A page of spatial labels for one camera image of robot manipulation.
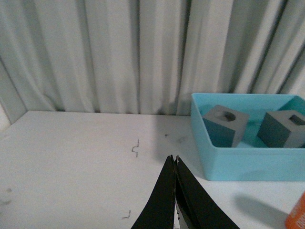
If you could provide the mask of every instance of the white wall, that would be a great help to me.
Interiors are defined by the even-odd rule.
[[[2,105],[0,104],[0,132],[6,130],[10,126],[8,117],[6,116]]]

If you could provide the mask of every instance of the orange bottle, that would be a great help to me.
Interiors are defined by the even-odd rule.
[[[305,229],[305,192],[285,221],[288,229]]]

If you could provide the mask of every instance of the gray cube with square hole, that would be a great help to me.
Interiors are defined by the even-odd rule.
[[[257,136],[268,147],[302,147],[305,144],[305,116],[294,110],[267,112]]]
[[[216,105],[204,116],[204,125],[216,147],[236,147],[244,136],[249,115]]]

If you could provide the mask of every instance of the black object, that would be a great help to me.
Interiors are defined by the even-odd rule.
[[[152,194],[132,229],[173,229],[175,198],[189,229],[238,229],[185,163],[167,157]]]

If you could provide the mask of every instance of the dark mark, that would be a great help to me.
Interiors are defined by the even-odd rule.
[[[131,213],[132,211],[131,210],[129,210],[129,213],[128,213],[128,217],[122,217],[122,219],[129,219],[129,217],[130,217],[130,213]]]
[[[184,136],[184,137],[178,138],[177,142],[181,144],[182,142],[186,141],[186,139],[187,139],[187,136]]]
[[[134,147],[132,148],[132,152],[135,153],[135,157],[138,157],[138,152],[137,152],[137,151],[134,151],[133,149],[139,147],[139,145],[140,145],[140,140],[138,139],[138,145],[137,145],[137,146],[134,146]]]
[[[2,201],[0,200],[0,206],[4,206],[4,205],[9,205],[11,203],[11,200],[8,200],[8,201]]]

